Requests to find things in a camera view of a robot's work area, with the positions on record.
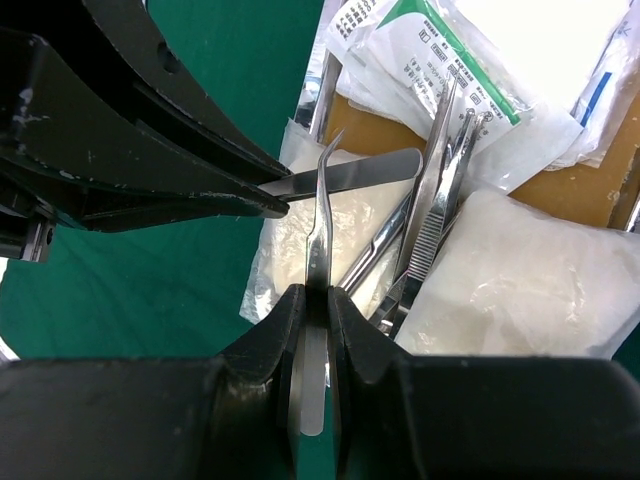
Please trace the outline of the silver instrument tray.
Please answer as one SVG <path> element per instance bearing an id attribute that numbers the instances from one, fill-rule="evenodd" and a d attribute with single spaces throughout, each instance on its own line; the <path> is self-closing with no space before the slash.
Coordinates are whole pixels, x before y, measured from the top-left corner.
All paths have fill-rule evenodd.
<path id="1" fill-rule="evenodd" d="M 324 46 L 324 33 L 330 20 L 340 9 L 340 1 L 326 1 L 321 10 L 307 72 L 295 111 L 295 122 L 302 125 L 318 142 L 325 140 L 328 114 L 335 96 L 335 85 L 341 65 Z M 625 116 L 632 104 L 620 110 Z M 639 195 L 625 229 L 628 232 L 639 231 Z"/>

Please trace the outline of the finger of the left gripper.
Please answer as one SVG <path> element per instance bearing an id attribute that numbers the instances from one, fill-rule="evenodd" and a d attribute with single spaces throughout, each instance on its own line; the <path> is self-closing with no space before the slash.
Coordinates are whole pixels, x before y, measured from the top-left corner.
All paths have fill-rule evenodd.
<path id="1" fill-rule="evenodd" d="M 288 169 L 249 140 L 203 90 L 139 1 L 84 1 L 100 73 L 92 81 L 125 118 L 249 183 Z"/>
<path id="2" fill-rule="evenodd" d="M 1 200 L 9 211 L 121 232 L 216 215 L 281 218 L 259 189 L 129 122 L 42 37 L 1 31 Z"/>

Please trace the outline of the green surgical cloth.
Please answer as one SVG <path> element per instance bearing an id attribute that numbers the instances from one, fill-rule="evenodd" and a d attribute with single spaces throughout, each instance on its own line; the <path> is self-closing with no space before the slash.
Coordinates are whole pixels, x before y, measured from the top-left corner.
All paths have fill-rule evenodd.
<path id="1" fill-rule="evenodd" d="M 204 91 L 274 151 L 292 113 L 320 5 L 155 1 L 154 18 Z M 12 262 L 1 331 L 26 359 L 205 356 L 249 329 L 238 315 L 257 220 L 129 233 L 63 230 L 45 265 Z"/>

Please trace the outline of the silver scalpel handle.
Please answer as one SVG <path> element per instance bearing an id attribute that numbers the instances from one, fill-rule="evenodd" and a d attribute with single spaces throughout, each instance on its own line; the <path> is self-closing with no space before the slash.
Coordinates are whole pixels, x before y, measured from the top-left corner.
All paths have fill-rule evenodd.
<path id="1" fill-rule="evenodd" d="M 413 179 L 423 166 L 416 148 L 405 148 L 363 159 L 328 165 L 326 186 L 330 194 Z M 259 185 L 262 191 L 284 202 L 313 198 L 317 171 L 308 170 Z"/>

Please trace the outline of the curved pointed silver tweezers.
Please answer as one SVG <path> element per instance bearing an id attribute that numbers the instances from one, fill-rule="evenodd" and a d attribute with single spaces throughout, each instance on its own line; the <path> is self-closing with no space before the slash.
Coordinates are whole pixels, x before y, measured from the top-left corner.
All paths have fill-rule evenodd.
<path id="1" fill-rule="evenodd" d="M 342 129 L 325 147 L 317 164 L 314 221 L 306 242 L 305 287 L 318 295 L 326 294 L 331 285 L 333 220 L 326 170 L 344 132 Z"/>

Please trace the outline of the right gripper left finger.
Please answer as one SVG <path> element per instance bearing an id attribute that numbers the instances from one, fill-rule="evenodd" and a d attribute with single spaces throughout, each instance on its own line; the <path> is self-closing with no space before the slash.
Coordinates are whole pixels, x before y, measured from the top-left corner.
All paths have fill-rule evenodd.
<path id="1" fill-rule="evenodd" d="M 305 288 L 291 285 L 264 320 L 222 352 L 222 479 L 296 477 L 305 320 Z"/>

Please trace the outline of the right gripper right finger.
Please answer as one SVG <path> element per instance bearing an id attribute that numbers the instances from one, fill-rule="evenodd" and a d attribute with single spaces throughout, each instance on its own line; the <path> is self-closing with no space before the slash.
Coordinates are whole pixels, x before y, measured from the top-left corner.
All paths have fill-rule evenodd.
<path id="1" fill-rule="evenodd" d="M 334 452 L 338 479 L 423 479 L 403 387 L 408 355 L 328 290 Z"/>

